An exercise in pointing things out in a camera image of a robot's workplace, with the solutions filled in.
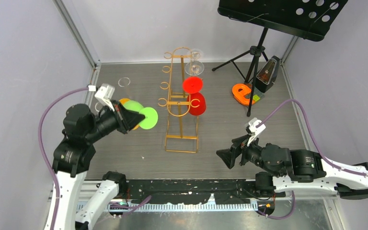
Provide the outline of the green toy brick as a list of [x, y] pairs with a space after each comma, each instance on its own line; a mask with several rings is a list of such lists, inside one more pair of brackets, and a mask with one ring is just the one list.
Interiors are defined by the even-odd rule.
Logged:
[[253, 101], [253, 103], [256, 103], [256, 102], [258, 102], [259, 100], [260, 100], [261, 98], [258, 96], [258, 95], [254, 95], [253, 96], [253, 98], [252, 98], [252, 101]]

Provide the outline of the clear wine glass back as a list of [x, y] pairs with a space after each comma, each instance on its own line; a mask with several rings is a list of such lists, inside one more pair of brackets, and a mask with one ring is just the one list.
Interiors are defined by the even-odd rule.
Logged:
[[194, 48], [187, 52], [187, 55], [191, 60], [199, 60], [204, 54], [200, 49]]

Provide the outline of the clear wine glass front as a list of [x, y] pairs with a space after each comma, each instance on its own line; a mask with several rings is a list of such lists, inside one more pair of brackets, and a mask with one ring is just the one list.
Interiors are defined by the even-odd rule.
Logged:
[[119, 87], [128, 87], [131, 84], [131, 80], [128, 77], [122, 77], [118, 80]]

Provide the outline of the orange toy track piece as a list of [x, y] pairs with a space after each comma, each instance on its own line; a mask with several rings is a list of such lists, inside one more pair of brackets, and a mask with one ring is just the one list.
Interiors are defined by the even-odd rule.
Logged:
[[235, 100], [237, 102], [239, 102], [240, 104], [247, 106], [250, 103], [253, 103], [252, 98], [255, 94], [252, 95], [252, 85], [251, 84], [243, 84], [243, 83], [238, 83], [235, 84], [232, 87], [232, 95], [235, 98]]

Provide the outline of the black music stand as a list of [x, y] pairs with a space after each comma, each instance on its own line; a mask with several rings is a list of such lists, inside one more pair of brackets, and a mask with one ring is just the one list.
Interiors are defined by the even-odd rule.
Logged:
[[215, 71], [235, 60], [253, 56], [244, 83], [254, 93], [260, 56], [266, 57], [263, 42], [268, 30], [275, 30], [305, 40], [319, 42], [328, 33], [347, 0], [221, 0], [218, 13], [231, 20], [263, 27], [258, 45], [229, 61], [214, 67]]

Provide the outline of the red wine glass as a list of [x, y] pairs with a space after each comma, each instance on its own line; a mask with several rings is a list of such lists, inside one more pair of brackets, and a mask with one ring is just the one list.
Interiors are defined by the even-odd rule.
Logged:
[[200, 92], [203, 88], [202, 79], [196, 76], [191, 76], [184, 80], [182, 88], [184, 92], [188, 94], [186, 100], [190, 103], [188, 105], [189, 113], [194, 116], [202, 115], [207, 109], [206, 100]]

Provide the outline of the clear wine glass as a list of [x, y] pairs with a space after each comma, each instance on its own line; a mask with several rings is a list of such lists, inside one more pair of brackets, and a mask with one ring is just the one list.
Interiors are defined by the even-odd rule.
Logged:
[[187, 55], [191, 60], [199, 60], [204, 54], [200, 49], [194, 48], [187, 52]]
[[204, 64], [197, 60], [190, 60], [184, 67], [185, 73], [190, 76], [198, 76], [203, 73]]
[[103, 105], [100, 102], [96, 102], [94, 105], [94, 109], [96, 112], [100, 112], [100, 110], [103, 108]]
[[128, 87], [131, 84], [131, 80], [128, 77], [122, 77], [118, 80], [119, 87]]

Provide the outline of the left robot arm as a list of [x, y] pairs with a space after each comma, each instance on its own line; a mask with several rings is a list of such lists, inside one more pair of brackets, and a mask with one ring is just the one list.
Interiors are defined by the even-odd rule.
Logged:
[[143, 114], [114, 100], [100, 115], [82, 103], [66, 111], [64, 138], [53, 153], [55, 180], [46, 230], [92, 230], [110, 201], [128, 193], [126, 176], [108, 171], [83, 210], [77, 211], [82, 184], [96, 153], [94, 143], [115, 130], [127, 134], [144, 119]]

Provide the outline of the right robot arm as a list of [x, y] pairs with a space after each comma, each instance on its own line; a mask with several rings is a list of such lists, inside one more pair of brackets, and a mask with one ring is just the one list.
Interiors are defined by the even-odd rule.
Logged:
[[337, 195], [346, 200], [368, 198], [368, 162], [331, 165], [314, 151], [290, 150], [271, 143], [261, 147], [258, 141], [247, 144], [245, 137], [240, 137], [232, 140], [230, 148], [216, 151], [229, 169], [237, 157], [241, 157], [241, 166], [251, 162], [262, 169], [255, 175], [254, 195], [272, 197], [294, 192]]

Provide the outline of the yellow wine glass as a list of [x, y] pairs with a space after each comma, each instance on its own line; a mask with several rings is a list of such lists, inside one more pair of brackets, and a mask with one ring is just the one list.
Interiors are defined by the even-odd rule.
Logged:
[[[128, 101], [130, 101], [130, 99], [129, 98], [122, 98], [122, 99], [120, 99], [119, 100], [119, 102], [122, 104], [122, 105], [124, 105], [126, 102], [128, 102]], [[136, 129], [138, 129], [138, 125], [136, 125], [134, 128], [133, 128], [133, 130], [136, 130]]]

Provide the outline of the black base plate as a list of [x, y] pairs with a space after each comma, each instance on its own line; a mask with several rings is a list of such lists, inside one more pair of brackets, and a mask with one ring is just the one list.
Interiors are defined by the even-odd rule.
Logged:
[[247, 204], [253, 198], [267, 200], [255, 189], [255, 181], [246, 179], [146, 179], [129, 180], [119, 197], [142, 202], [150, 196], [150, 204]]

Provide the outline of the gold wire glass rack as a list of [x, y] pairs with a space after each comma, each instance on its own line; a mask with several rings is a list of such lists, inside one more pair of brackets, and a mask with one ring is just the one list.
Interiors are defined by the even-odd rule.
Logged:
[[[191, 94], [182, 90], [181, 92], [174, 92], [172, 89], [172, 78], [173, 78], [173, 64], [175, 59], [179, 59], [181, 62], [181, 77], [182, 83], [186, 80], [186, 75], [190, 75], [192, 73], [191, 70], [189, 72], [185, 71], [186, 64], [184, 61], [186, 59], [189, 60], [189, 64], [192, 65], [195, 62], [195, 58], [193, 57], [193, 52], [188, 47], [178, 47], [173, 52], [165, 52], [164, 58], [170, 60], [171, 63], [169, 66], [164, 66], [162, 68], [162, 72], [169, 74], [169, 81], [161, 82], [160, 88], [163, 90], [168, 91], [168, 95], [166, 98], [159, 98], [158, 100], [164, 100], [165, 104], [158, 105], [160, 107], [166, 107], [168, 111], [167, 115], [167, 129], [164, 141], [164, 149], [166, 152], [180, 152], [180, 153], [198, 153], [199, 149], [199, 135], [198, 135], [198, 125], [199, 125], [199, 117], [196, 117], [195, 120], [195, 134], [193, 136], [186, 136], [184, 134], [184, 124], [183, 124], [183, 117], [189, 114], [191, 108], [199, 107], [198, 105], [192, 105], [194, 101], [200, 101], [199, 99], [192, 98]], [[171, 121], [177, 118], [178, 125], [179, 125], [179, 134], [174, 135], [170, 133], [170, 123]], [[169, 139], [180, 139], [180, 140], [194, 140], [195, 143], [195, 150], [178, 150], [178, 149], [168, 149], [167, 144]]]

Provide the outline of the black metronome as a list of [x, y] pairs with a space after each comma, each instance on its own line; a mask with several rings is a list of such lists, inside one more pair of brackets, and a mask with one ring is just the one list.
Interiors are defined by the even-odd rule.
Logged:
[[272, 56], [259, 70], [256, 80], [256, 88], [266, 93], [275, 83], [280, 69], [280, 58]]

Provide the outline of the green wine glass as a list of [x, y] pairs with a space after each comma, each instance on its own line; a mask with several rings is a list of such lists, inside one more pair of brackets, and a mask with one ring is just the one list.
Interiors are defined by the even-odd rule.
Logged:
[[144, 115], [145, 117], [144, 120], [141, 121], [138, 125], [136, 125], [136, 127], [140, 127], [142, 129], [149, 130], [156, 126], [158, 122], [158, 113], [154, 108], [144, 107], [141, 103], [134, 101], [134, 100], [128, 100], [124, 102], [123, 106], [127, 110], [138, 112], [139, 114]]

